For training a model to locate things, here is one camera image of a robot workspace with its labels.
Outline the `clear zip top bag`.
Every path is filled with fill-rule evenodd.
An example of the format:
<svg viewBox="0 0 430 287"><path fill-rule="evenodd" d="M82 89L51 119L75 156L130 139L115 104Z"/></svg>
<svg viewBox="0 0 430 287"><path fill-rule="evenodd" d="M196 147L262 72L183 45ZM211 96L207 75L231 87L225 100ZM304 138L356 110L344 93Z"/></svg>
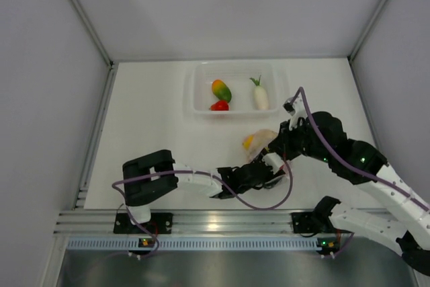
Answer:
<svg viewBox="0 0 430 287"><path fill-rule="evenodd" d="M268 144L277 136L277 133L269 130L262 129L252 134L254 136L253 142L248 150L245 150L247 161L263 161L263 157L270 153ZM276 173L279 179L291 180L292 174L285 174L283 171Z"/></svg>

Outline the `red fake apple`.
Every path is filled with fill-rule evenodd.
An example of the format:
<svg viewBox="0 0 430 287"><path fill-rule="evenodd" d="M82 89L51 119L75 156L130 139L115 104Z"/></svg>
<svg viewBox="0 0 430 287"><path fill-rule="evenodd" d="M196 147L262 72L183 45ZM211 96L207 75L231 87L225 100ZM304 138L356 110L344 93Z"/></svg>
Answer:
<svg viewBox="0 0 430 287"><path fill-rule="evenodd" d="M225 100L219 100L210 106L210 111L229 111L229 104Z"/></svg>

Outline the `green fake avocado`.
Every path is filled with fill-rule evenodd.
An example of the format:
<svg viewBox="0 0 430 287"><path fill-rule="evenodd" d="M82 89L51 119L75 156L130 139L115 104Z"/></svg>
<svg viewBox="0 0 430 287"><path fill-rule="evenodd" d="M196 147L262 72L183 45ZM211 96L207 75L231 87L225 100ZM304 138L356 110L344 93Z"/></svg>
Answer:
<svg viewBox="0 0 430 287"><path fill-rule="evenodd" d="M212 82L211 89L216 98L230 103L232 99L232 93L225 82L220 79L216 79Z"/></svg>

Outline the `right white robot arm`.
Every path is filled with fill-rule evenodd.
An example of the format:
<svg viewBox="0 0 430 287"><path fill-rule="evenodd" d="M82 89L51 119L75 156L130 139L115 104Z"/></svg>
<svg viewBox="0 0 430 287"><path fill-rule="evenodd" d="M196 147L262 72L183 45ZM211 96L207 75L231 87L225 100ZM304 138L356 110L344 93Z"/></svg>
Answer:
<svg viewBox="0 0 430 287"><path fill-rule="evenodd" d="M329 169L379 201L396 219L390 224L345 203L324 197L315 207L314 225L366 235L393 250L414 270L429 275L429 206L406 185L387 158L371 144L347 137L341 121L328 112L293 114L268 144L272 153L291 161L300 155Z"/></svg>

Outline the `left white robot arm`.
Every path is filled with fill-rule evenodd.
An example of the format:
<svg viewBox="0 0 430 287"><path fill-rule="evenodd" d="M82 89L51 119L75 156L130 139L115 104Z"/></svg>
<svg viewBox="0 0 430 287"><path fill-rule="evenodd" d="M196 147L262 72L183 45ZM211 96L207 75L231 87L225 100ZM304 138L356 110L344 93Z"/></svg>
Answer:
<svg viewBox="0 0 430 287"><path fill-rule="evenodd" d="M187 190L213 199L229 199L249 190L269 190L285 178L283 161L257 159L241 167L219 167L213 171L194 171L176 163L170 150L160 150L125 162L123 179L125 202L131 211L128 224L137 233L152 224L148 205L173 190Z"/></svg>

